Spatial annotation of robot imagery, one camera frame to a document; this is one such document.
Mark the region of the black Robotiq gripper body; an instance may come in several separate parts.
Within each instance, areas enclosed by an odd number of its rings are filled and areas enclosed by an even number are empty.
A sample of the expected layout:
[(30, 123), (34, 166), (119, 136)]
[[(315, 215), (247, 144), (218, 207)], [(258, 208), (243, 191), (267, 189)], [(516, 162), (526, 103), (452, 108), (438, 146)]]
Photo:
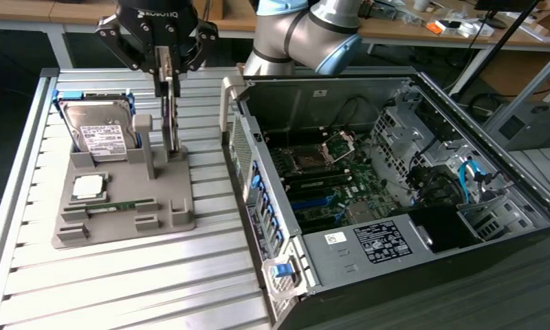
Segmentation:
[(199, 25), (192, 1), (118, 1), (120, 24), (144, 46), (168, 47), (182, 51), (182, 45)]

